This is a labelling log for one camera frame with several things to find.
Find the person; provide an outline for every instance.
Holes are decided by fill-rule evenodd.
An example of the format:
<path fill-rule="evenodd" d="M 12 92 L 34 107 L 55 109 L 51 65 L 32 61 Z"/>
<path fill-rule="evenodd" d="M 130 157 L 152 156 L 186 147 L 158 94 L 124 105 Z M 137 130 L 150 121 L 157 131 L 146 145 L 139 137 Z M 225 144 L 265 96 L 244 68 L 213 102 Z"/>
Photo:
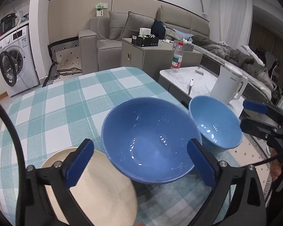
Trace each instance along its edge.
<path fill-rule="evenodd" d="M 271 157 L 277 155 L 277 152 L 274 149 L 271 149 Z M 274 160 L 270 163 L 270 174 L 272 180 L 275 181 L 281 174 L 281 164 L 278 160 Z M 269 205 L 266 208 L 267 215 L 267 225 L 270 225 L 272 221 L 276 219 L 281 210 L 283 209 L 283 188 L 280 192 L 272 192 Z"/>

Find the kettle handle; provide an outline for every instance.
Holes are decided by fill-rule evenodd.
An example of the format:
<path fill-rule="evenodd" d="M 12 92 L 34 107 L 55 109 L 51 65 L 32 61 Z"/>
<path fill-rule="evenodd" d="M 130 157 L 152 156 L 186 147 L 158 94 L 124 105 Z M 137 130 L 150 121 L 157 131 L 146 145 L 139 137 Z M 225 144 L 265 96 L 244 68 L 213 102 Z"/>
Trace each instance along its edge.
<path fill-rule="evenodd" d="M 235 100 L 240 99 L 240 97 L 241 97 L 243 91 L 244 91 L 245 88 L 246 88 L 246 85 L 248 84 L 248 79 L 247 79 L 246 77 L 244 77 L 244 76 L 242 77 L 242 80 L 241 80 L 241 81 L 242 81 L 242 87 L 240 88 L 240 91 L 232 97 L 232 100 L 233 100 L 233 99 L 235 99 Z"/>

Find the white sheer curtain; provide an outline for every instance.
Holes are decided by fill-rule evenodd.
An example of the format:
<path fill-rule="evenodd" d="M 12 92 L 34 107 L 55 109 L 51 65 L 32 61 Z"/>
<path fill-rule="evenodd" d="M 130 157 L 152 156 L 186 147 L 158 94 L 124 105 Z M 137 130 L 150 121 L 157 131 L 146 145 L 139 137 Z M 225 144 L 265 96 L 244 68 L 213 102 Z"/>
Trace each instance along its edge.
<path fill-rule="evenodd" d="M 253 20 L 253 0 L 211 0 L 208 13 L 210 39 L 236 49 L 248 45 Z"/>

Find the bottle label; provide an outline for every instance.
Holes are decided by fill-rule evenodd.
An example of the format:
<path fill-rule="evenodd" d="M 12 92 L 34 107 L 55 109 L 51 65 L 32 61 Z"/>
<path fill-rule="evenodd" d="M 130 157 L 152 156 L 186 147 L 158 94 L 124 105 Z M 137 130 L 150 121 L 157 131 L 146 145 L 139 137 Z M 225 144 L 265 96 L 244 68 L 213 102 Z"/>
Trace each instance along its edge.
<path fill-rule="evenodd" d="M 180 65 L 181 65 L 181 61 L 182 61 L 182 57 L 178 57 L 178 56 L 175 56 L 173 57 L 173 61 L 172 61 L 172 68 L 180 68 Z"/>

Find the checkered tablecloth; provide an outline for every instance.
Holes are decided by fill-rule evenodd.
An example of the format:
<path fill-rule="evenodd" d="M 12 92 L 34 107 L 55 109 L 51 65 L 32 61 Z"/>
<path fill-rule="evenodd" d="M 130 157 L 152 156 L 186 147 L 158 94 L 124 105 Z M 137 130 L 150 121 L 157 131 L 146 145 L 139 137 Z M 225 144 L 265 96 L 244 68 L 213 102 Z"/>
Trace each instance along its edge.
<path fill-rule="evenodd" d="M 114 106 L 136 97 L 161 98 L 185 109 L 151 77 L 129 67 L 83 75 L 17 98 L 9 107 L 8 115 L 20 137 L 26 165 L 40 168 L 49 156 L 64 148 L 77 147 L 85 138 L 93 140 L 95 148 L 104 152 L 100 136 L 104 118 Z M 217 158 L 238 166 L 228 152 Z M 195 169 L 169 184 L 134 185 L 138 195 L 136 222 L 147 226 L 186 226 L 210 192 Z M 17 195 L 17 158 L 11 137 L 3 127 L 0 201 L 4 215 L 12 224 Z M 220 217 L 226 212 L 228 200 L 224 206 Z"/>

